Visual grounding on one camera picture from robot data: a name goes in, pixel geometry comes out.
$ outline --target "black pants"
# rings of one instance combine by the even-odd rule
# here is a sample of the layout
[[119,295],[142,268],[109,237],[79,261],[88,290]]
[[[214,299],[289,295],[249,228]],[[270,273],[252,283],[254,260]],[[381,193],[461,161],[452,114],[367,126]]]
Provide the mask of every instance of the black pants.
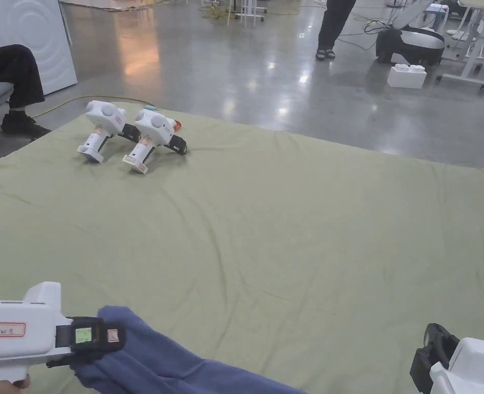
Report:
[[36,59],[23,45],[0,47],[0,82],[14,84],[10,108],[45,101]]
[[327,0],[319,33],[319,49],[332,49],[356,0]]

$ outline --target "white foam block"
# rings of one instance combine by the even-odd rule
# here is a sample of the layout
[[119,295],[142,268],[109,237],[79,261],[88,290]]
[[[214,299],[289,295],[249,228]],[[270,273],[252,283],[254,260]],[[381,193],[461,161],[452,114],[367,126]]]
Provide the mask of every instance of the white foam block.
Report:
[[396,64],[388,75],[388,85],[394,88],[420,89],[425,79],[426,71],[424,67]]

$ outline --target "hand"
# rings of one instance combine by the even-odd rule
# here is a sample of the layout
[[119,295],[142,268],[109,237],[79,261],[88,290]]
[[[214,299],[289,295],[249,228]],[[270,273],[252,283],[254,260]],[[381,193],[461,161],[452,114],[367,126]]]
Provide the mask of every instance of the hand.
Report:
[[26,379],[11,384],[7,380],[0,381],[0,394],[18,394],[21,389],[26,389],[30,386],[30,377],[26,376]]

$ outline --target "red-bordered label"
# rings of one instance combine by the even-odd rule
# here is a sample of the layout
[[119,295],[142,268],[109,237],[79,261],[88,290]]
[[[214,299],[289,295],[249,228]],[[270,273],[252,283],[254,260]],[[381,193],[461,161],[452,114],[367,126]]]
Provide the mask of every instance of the red-bordered label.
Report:
[[0,338],[22,338],[26,333],[26,323],[0,322]]
[[118,330],[107,330],[107,342],[119,342]]

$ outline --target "person's leg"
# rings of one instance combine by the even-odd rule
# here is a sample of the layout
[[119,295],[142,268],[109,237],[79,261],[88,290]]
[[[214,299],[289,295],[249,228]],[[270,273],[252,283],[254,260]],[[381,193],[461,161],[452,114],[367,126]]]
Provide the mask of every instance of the person's leg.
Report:
[[50,130],[41,127],[26,115],[25,107],[45,101],[36,60],[23,45],[0,47],[0,82],[14,85],[10,96],[10,112],[4,117],[2,129],[6,133],[39,137]]
[[319,48],[316,59],[334,58],[333,46],[355,6],[356,0],[327,0],[326,11],[319,33]]

